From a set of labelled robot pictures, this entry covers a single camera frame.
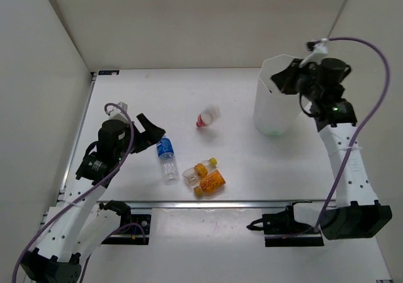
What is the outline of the aluminium table edge rail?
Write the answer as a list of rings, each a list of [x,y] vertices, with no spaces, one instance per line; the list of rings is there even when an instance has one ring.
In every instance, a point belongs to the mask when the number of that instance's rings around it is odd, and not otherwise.
[[[126,200],[133,209],[282,209],[291,203],[323,205],[323,200]]]

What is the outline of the orange label juice bottle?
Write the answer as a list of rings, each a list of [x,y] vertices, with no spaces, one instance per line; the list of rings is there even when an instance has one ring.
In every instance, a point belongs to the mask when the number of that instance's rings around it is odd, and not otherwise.
[[[202,178],[193,191],[197,197],[211,195],[226,184],[225,179],[218,170],[214,170]]]

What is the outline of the white octagonal bin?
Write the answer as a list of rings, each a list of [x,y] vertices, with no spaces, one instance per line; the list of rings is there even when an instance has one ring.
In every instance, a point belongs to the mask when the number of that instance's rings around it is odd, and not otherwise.
[[[297,95],[280,93],[271,76],[286,69],[293,56],[282,54],[263,62],[254,104],[254,125],[267,136],[282,135],[300,115]]]

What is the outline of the clear bottle yellow cap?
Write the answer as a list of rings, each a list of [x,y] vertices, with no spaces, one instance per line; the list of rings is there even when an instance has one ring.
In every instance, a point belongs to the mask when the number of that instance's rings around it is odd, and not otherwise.
[[[194,187],[202,180],[202,178],[206,177],[209,173],[214,171],[217,168],[217,160],[215,158],[210,158],[207,160],[203,160],[194,167],[188,168],[182,173],[182,177],[184,182],[189,187]]]

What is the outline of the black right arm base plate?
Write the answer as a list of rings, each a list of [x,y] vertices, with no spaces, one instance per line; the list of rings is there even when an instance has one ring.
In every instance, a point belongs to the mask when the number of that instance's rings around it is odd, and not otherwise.
[[[262,231],[267,248],[324,246],[320,233],[315,233],[309,224],[297,222],[293,213],[287,211],[263,214],[246,228],[250,231]]]

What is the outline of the red label coke bottle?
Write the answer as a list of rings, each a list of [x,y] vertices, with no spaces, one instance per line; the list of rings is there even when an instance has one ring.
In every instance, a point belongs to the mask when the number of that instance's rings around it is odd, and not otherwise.
[[[220,108],[215,105],[207,106],[199,115],[196,121],[198,128],[208,127],[220,118]]]

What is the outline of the small dark table sticker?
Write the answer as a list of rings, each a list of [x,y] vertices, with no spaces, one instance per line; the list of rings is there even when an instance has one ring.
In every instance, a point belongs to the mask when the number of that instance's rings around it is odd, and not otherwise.
[[[98,71],[99,76],[115,76],[119,75],[119,70],[100,70]]]

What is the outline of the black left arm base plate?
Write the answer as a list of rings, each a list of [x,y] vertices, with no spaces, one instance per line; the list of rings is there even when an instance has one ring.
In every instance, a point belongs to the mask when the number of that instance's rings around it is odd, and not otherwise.
[[[99,211],[112,211],[120,219],[117,232],[102,245],[148,245],[150,240],[151,211],[134,211],[128,204],[111,200],[99,204]]]

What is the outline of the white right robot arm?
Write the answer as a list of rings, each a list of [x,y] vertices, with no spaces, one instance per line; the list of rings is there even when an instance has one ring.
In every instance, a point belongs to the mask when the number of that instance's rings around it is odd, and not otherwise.
[[[372,238],[392,218],[390,206],[379,202],[370,185],[357,141],[362,126],[352,104],[343,98],[341,83],[350,72],[350,65],[335,58],[320,64],[293,59],[271,76],[283,94],[311,102],[306,114],[315,120],[334,175],[328,197],[336,198],[336,208],[323,207],[317,222],[329,240]]]

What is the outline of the blue label water bottle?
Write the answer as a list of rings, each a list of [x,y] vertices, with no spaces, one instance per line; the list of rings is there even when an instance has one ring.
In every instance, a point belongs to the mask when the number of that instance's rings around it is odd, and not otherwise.
[[[166,183],[174,183],[179,179],[179,172],[171,140],[164,135],[156,145],[157,156]]]

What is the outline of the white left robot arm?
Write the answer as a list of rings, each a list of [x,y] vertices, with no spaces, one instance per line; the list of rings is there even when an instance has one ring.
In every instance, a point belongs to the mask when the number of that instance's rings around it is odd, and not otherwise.
[[[99,205],[88,217],[129,154],[157,144],[166,133],[140,113],[139,132],[125,112],[110,114],[98,131],[97,141],[86,149],[76,171],[76,181],[66,193],[63,208],[48,220],[29,242],[18,260],[35,282],[78,282],[88,258],[105,239],[132,226],[131,208],[122,201]]]

